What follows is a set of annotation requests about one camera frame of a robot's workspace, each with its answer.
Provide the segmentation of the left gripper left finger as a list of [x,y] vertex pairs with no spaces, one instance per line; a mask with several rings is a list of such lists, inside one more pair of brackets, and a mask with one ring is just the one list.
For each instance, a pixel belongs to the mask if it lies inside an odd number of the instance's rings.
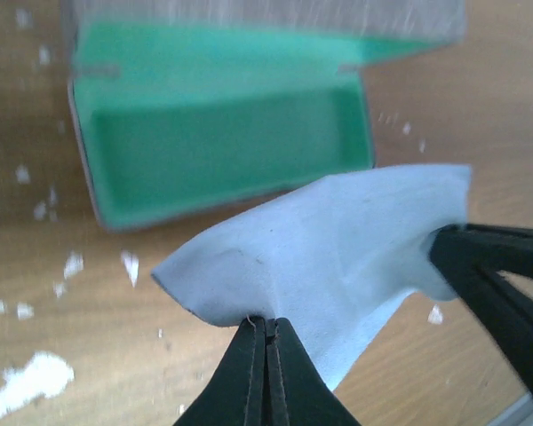
[[201,394],[178,425],[263,423],[266,328],[260,317],[244,319]]

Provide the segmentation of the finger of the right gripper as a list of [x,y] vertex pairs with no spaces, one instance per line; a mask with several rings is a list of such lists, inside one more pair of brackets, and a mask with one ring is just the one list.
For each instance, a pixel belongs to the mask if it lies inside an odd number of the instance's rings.
[[429,258],[533,396],[533,299],[500,276],[533,279],[533,229],[449,225],[436,234]]

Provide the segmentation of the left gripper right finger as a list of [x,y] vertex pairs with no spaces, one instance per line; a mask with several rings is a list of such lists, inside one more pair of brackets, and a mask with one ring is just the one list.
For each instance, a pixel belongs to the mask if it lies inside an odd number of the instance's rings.
[[357,425],[317,372],[288,319],[266,322],[266,424]]

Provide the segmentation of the blue cleaning cloth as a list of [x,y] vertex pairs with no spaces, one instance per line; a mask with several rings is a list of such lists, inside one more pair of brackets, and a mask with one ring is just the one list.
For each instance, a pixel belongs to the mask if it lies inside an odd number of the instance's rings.
[[196,235],[152,276],[213,326],[289,320],[335,389],[408,296],[455,297],[428,254],[466,222],[471,181],[462,164],[323,177]]

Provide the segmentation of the grey glasses case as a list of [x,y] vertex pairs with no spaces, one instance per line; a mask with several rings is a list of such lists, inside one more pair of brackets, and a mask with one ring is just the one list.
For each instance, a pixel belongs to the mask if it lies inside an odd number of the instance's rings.
[[362,70],[466,31],[462,1],[64,1],[60,16],[112,231],[373,168]]

